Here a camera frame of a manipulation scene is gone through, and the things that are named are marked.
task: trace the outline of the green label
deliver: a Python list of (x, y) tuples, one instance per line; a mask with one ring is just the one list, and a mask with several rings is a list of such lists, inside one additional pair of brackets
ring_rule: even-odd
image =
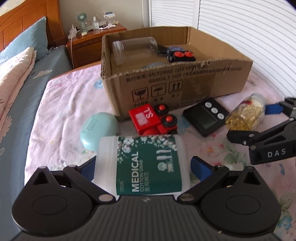
[(151, 195), (181, 190), (178, 152), (172, 135), (119, 137), (117, 195)]

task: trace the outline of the pink comforter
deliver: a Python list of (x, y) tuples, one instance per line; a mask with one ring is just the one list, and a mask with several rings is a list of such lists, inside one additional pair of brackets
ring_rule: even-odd
[(0, 65), (0, 143), (11, 125), (6, 115), (35, 65), (36, 53), (28, 47)]
[[(268, 103), (282, 100), (264, 81), (250, 74), (241, 93), (217, 98), (229, 111), (245, 97), (257, 92)], [(185, 143), (188, 164), (192, 156), (199, 156), (210, 164), (224, 164), (232, 170), (242, 170), (250, 164), (248, 148), (231, 144), (223, 127), (203, 138), (182, 116), (183, 109), (172, 111), (178, 117), (178, 133)], [(79, 133), (84, 121), (97, 112), (112, 113), (102, 82), (100, 65), (76, 71), (49, 81), (30, 137), (25, 183), (39, 166), (61, 170), (69, 164), (81, 165), (96, 153), (83, 148)], [(286, 120), (285, 115), (266, 116), (258, 131), (268, 129)], [(131, 121), (120, 123), (122, 135), (134, 135)], [(281, 205), (281, 217), (275, 234), (283, 240), (296, 239), (296, 167), (295, 158), (257, 165)], [(192, 184), (196, 177), (191, 175)]]

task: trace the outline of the cable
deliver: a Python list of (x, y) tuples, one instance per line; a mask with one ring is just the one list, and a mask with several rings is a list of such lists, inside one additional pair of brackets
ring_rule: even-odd
[(74, 26), (72, 24), (72, 35), (71, 35), (71, 57), (72, 57), (72, 65), (74, 69), (74, 63), (73, 63), (73, 53), (72, 53), (72, 38), (73, 38), (73, 32), (74, 32)]

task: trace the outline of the medical cotton swabs container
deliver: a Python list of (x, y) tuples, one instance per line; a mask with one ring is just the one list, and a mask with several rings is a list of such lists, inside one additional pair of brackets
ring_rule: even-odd
[(189, 165), (178, 135), (102, 137), (93, 182), (116, 196), (175, 196), (190, 188)]

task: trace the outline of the red toy car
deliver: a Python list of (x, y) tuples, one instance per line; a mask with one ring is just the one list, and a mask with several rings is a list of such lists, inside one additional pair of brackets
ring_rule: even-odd
[(129, 115), (139, 135), (177, 134), (177, 118), (168, 111), (166, 104), (146, 104), (130, 110)]

